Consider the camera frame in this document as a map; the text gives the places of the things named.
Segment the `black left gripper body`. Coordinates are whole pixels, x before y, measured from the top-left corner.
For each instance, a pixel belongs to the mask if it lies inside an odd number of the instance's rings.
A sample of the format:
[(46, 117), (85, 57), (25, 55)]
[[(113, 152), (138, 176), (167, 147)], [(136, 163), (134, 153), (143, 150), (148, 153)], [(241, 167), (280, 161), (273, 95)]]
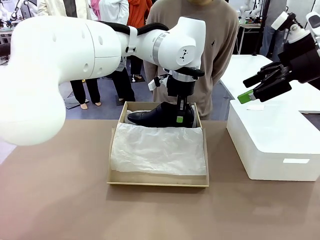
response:
[(168, 76), (166, 82), (167, 94), (170, 97), (188, 97), (193, 95), (195, 88), (195, 81), (185, 82), (173, 78), (172, 75)]

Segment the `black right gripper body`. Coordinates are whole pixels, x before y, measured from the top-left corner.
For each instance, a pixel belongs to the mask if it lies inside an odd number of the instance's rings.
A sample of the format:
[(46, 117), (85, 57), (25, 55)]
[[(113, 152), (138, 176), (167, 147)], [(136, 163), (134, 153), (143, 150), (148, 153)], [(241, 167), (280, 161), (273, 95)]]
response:
[(286, 42), (278, 55), (285, 70), (286, 81), (297, 80), (304, 84), (320, 78), (320, 55), (318, 45), (309, 33), (293, 43)]

